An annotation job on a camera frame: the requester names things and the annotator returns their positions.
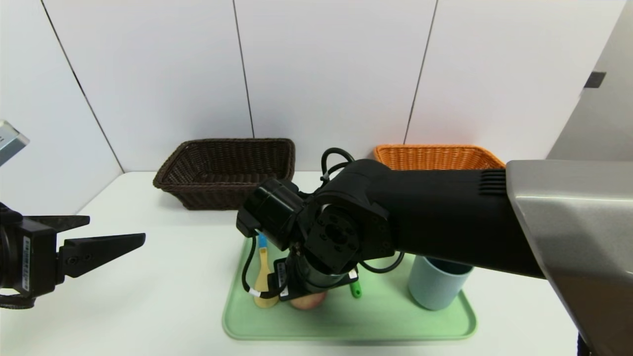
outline green object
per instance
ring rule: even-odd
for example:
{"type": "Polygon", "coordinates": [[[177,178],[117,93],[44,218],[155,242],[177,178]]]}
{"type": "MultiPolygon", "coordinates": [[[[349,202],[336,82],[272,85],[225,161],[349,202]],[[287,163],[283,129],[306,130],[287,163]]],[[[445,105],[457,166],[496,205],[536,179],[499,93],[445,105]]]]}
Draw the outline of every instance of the green object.
{"type": "MultiPolygon", "coordinates": [[[[258,308],[253,296],[242,288],[241,273],[251,241],[246,240],[227,303],[222,315],[224,331],[238,340],[325,340],[325,341],[406,341],[456,340],[467,338],[477,329],[477,318],[463,292],[445,309],[430,311],[414,301],[408,278],[414,255],[405,256],[400,266],[386,274],[374,274],[358,266],[367,294],[349,297],[348,287],[328,291],[325,301],[313,310],[297,310],[289,302],[268,309],[258,308]]],[[[283,258],[268,245],[268,261],[283,258]]],[[[372,260],[386,267],[395,257],[372,260]]],[[[259,256],[256,253],[247,274],[255,283],[259,256]]]]}
{"type": "Polygon", "coordinates": [[[360,298],[363,296],[363,291],[360,289],[360,282],[352,282],[349,284],[349,290],[352,292],[354,298],[360,298]]]}

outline wicker basket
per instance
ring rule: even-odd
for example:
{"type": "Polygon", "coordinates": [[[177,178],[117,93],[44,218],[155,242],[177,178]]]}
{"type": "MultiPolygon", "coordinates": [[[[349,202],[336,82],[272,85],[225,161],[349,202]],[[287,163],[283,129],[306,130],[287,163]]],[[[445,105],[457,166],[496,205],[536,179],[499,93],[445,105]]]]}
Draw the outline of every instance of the wicker basket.
{"type": "Polygon", "coordinates": [[[154,187],[189,210],[229,210],[265,179],[293,174],[289,139],[203,139],[182,143],[156,174],[154,187]]]}
{"type": "Polygon", "coordinates": [[[385,144],[373,151],[376,160],[396,170],[489,169],[506,165],[484,148],[453,144],[385,144]]]}

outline label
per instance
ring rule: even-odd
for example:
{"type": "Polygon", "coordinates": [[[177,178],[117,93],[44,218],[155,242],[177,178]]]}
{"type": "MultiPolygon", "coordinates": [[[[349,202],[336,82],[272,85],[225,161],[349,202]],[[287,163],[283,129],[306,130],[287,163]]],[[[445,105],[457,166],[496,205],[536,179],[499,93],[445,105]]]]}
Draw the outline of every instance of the label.
{"type": "Polygon", "coordinates": [[[22,241],[22,289],[31,289],[31,239],[24,236],[22,241]]]}
{"type": "MultiPolygon", "coordinates": [[[[280,262],[277,264],[277,281],[279,286],[283,286],[285,283],[285,263],[280,262]]],[[[279,294],[279,296],[288,296],[288,286],[279,294]]]]}

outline white table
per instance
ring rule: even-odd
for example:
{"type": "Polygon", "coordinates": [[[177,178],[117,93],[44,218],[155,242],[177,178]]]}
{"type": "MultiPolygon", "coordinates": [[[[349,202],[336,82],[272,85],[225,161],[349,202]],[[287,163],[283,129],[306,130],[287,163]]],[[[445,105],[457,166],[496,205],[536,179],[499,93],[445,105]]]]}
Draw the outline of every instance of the white table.
{"type": "MultiPolygon", "coordinates": [[[[143,247],[78,279],[66,278],[31,310],[2,310],[2,356],[112,355],[557,355],[576,352],[576,329],[546,281],[476,269],[465,286],[479,318],[462,341],[324,343],[236,341],[222,310],[244,238],[235,211],[190,212],[127,173],[81,214],[89,226],[63,238],[146,232],[143,247]]],[[[297,172],[312,191],[320,174],[297,172]]]]}

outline light blue cup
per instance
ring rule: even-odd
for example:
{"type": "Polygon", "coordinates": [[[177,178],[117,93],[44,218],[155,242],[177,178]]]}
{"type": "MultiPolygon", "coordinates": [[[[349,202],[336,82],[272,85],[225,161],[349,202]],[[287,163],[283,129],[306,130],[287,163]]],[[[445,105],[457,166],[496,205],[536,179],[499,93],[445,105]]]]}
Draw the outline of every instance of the light blue cup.
{"type": "Polygon", "coordinates": [[[409,275],[409,290],[421,306],[444,309],[457,297],[472,270],[469,265],[416,256],[409,275]]]}

